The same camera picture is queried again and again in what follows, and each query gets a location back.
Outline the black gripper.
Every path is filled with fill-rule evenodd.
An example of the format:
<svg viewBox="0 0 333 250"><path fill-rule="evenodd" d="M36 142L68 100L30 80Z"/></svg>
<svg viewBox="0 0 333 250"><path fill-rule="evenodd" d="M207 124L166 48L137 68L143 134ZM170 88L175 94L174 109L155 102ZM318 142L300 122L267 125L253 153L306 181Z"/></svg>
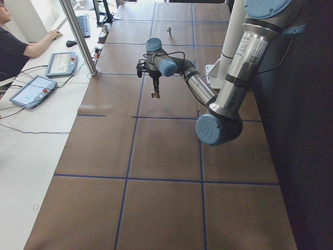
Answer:
<svg viewBox="0 0 333 250"><path fill-rule="evenodd" d="M151 71L149 72L149 76L152 78L154 92L158 93L160 91L159 78L162 76L162 74L159 71Z"/></svg>

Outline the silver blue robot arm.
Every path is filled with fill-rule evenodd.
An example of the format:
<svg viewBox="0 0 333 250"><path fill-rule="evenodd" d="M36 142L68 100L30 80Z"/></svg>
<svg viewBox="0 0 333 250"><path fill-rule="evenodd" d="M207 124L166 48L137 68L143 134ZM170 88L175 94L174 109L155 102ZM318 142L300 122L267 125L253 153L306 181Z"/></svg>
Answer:
<svg viewBox="0 0 333 250"><path fill-rule="evenodd" d="M239 109L270 42L304 31L304 5L304 1L234 1L221 57L208 67L207 81L190 60L166 52L157 37L147 40L137 75L149 74L151 95L159 98L159 78L179 74L208 110L196 121L199 140L211 146L232 141L242 132Z"/></svg>

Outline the person's hand on mouse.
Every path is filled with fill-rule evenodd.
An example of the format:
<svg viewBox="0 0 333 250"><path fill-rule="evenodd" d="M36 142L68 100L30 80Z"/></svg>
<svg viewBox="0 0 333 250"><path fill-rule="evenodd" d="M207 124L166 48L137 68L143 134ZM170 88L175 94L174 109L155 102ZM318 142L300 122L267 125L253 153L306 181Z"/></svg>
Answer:
<svg viewBox="0 0 333 250"><path fill-rule="evenodd" d="M56 40L56 39L58 39L59 37L62 37L62 36L63 36L63 34L59 30L50 30L48 32L48 34L46 35L46 37L50 41Z"/></svg>

